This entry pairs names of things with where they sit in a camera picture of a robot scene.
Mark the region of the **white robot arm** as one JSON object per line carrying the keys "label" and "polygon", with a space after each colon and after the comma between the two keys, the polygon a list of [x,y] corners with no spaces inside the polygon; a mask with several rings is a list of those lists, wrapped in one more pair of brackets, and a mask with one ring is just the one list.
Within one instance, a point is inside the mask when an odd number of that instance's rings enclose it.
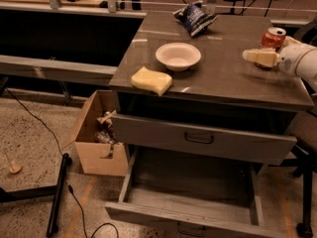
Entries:
{"label": "white robot arm", "polygon": [[243,51],[243,59],[305,80],[317,91],[317,48],[286,37],[281,49],[251,49]]}

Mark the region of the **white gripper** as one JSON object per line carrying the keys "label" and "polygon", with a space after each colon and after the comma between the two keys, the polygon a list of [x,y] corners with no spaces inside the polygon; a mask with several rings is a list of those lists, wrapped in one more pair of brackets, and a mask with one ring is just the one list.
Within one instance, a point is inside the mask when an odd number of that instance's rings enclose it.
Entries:
{"label": "white gripper", "polygon": [[279,54],[272,48],[244,50],[243,59],[264,67],[274,67],[279,61],[279,69],[289,75],[313,77],[314,47],[289,36],[285,37],[283,45],[285,48]]}

